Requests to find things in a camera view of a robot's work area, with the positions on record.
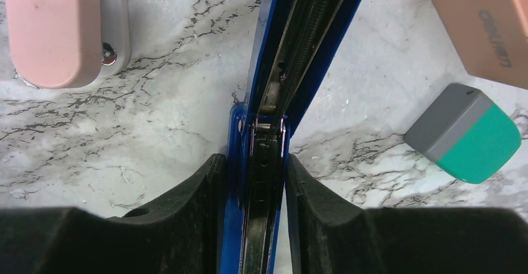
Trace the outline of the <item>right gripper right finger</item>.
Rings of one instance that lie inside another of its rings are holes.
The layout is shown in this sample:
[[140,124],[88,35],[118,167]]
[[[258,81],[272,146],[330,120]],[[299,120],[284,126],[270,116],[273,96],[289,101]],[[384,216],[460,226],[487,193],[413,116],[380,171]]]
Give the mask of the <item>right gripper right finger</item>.
[[294,273],[527,272],[527,223],[509,209],[361,209],[296,156],[286,200]]

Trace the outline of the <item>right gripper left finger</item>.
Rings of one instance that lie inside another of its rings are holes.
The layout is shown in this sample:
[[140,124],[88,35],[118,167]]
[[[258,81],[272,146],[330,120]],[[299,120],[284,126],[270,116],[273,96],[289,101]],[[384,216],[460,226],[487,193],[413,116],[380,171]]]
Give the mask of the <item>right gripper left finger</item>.
[[223,154],[122,217],[1,210],[2,273],[218,273]]

